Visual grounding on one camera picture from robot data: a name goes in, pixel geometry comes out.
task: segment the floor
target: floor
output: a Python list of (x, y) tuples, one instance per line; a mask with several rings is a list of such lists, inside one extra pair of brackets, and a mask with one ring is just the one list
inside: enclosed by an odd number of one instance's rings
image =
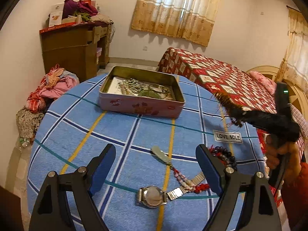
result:
[(97, 75), (109, 73), (114, 66), (121, 66), (121, 67), (129, 67), (129, 68), (136, 68), (136, 69), (146, 69), (155, 71), (157, 67), (153, 66), (145, 66), (145, 65), (137, 65), (137, 64), (126, 64), (126, 63), (109, 63), (106, 66), (106, 69), (100, 69)]
[[(122, 67), (131, 67), (131, 68), (137, 68), (137, 69), (145, 69), (145, 70), (151, 70), (155, 71), (156, 67), (153, 66), (145, 66), (145, 65), (136, 65), (136, 64), (123, 64), (123, 63), (109, 63), (106, 67), (106, 69), (100, 69), (97, 72), (97, 75), (109, 73), (114, 66), (122, 66)], [(30, 224), (30, 214), (28, 211), (28, 203), (27, 203), (27, 176), (28, 176), (28, 165), (30, 161), (30, 154), (31, 154), (31, 148), (32, 146), (29, 146), (27, 148), (23, 148), (22, 150), (19, 150), (18, 147), (15, 147), (13, 151), (12, 156), (16, 156), (14, 164), (11, 164), (9, 166), (15, 166), (15, 168), (9, 168), (9, 170), (16, 172), (16, 174), (10, 174), (7, 176), (7, 182), (6, 184), (11, 185), (11, 191), (15, 195), (19, 196), (21, 198), (21, 212), (22, 212), (22, 218), (23, 218), (23, 225), (24, 230), (29, 230), (29, 224)]]

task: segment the curtain rod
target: curtain rod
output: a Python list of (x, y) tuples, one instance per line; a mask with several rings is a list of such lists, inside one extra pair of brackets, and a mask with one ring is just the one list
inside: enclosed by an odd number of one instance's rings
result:
[(288, 6), (288, 5), (287, 5), (287, 8), (291, 8), (291, 9), (293, 9), (293, 10), (297, 11), (297, 12), (300, 12), (299, 10), (294, 9), (294, 8), (292, 8), (292, 7)]

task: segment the wristwatch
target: wristwatch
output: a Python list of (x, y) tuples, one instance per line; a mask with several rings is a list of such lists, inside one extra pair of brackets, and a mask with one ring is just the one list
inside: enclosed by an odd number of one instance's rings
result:
[[(192, 182), (195, 185), (198, 185), (204, 179), (205, 179), (205, 176), (203, 175), (202, 172), (200, 172), (192, 179)], [(179, 186), (176, 189), (168, 193), (165, 191), (162, 191), (157, 186), (147, 186), (147, 187), (142, 187), (138, 190), (137, 201), (139, 203), (142, 202), (144, 205), (146, 205), (149, 208), (157, 208), (161, 205), (167, 204), (168, 197), (170, 200), (175, 200), (187, 192), (188, 190), (186, 190), (183, 186)]]
[(157, 208), (168, 202), (167, 193), (157, 186), (142, 187), (137, 192), (137, 200), (149, 208)]

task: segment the sleeve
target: sleeve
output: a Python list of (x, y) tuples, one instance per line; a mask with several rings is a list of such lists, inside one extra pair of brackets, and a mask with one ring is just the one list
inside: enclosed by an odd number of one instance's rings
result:
[(308, 213), (307, 163), (301, 163), (301, 172), (293, 183), (282, 186), (281, 196), (292, 229)]

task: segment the yellow stripe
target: yellow stripe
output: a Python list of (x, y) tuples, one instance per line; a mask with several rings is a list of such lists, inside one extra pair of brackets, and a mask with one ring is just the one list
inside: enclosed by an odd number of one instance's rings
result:
[[(171, 123), (174, 125), (175, 124), (175, 119), (172, 119)], [(175, 131), (175, 126), (172, 126), (171, 127), (171, 134), (170, 134), (170, 141), (169, 141), (169, 151), (168, 151), (168, 157), (170, 157), (170, 158), (172, 156), (174, 131)], [(170, 167), (167, 166), (166, 167), (165, 181), (164, 181), (164, 185), (163, 185), (163, 191), (167, 191), (169, 176), (170, 176)], [(161, 231), (161, 228), (163, 226), (164, 206), (165, 205), (159, 206), (158, 221), (157, 221), (156, 231)]]
[[(86, 141), (88, 140), (89, 136), (91, 135), (91, 133), (93, 132), (93, 130), (95, 129), (96, 125), (98, 124), (98, 122), (104, 117), (104, 115), (107, 113), (107, 111), (104, 111), (97, 119), (96, 121), (93, 123), (92, 127), (90, 128), (89, 132), (86, 134), (86, 136), (84, 137), (84, 139), (81, 141), (81, 143), (78, 145), (78, 147), (76, 148), (75, 152), (71, 155), (71, 157), (68, 159), (69, 162), (72, 162), (76, 156), (78, 155), (79, 151), (82, 149), (83, 145), (86, 143)], [(65, 171), (68, 168), (68, 164), (65, 164), (60, 172), (60, 174), (65, 174)]]
[[(224, 131), (228, 132), (226, 119), (224, 117), (224, 111), (222, 110), (221, 106), (219, 106), (219, 109), (220, 109), (220, 115), (222, 116), (222, 122), (224, 124)], [(232, 155), (234, 155), (234, 153), (233, 153), (233, 146), (232, 146), (231, 142), (229, 142), (229, 148), (230, 148), (230, 152), (232, 153)]]

